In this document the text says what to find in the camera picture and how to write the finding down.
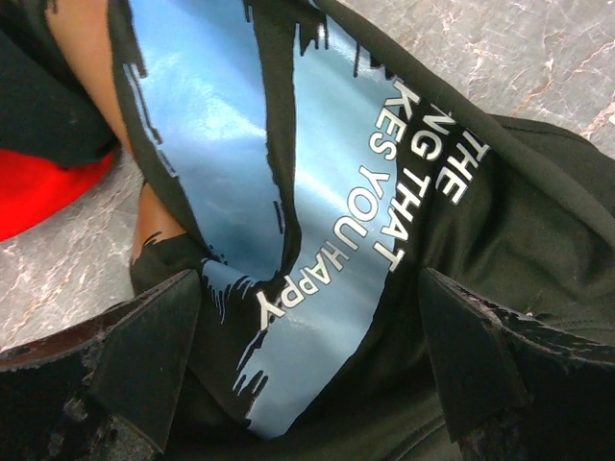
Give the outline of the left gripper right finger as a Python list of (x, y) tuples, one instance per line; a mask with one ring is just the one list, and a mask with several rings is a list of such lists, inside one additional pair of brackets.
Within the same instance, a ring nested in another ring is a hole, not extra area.
[(433, 269), (419, 303), (436, 389), (466, 460), (611, 460), (614, 349)]

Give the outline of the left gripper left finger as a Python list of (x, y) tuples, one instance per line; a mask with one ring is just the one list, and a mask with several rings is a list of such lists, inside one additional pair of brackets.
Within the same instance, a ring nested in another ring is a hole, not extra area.
[(159, 460), (200, 308), (183, 271), (1, 354), (4, 460)]

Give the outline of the black t shirt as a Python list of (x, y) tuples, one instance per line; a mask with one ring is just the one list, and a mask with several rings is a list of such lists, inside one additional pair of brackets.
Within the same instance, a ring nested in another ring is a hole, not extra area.
[(433, 269), (614, 349), (614, 162), (490, 115), (337, 1), (5, 1), (1, 152), (121, 145), (134, 298), (200, 282), (159, 460), (466, 460)]

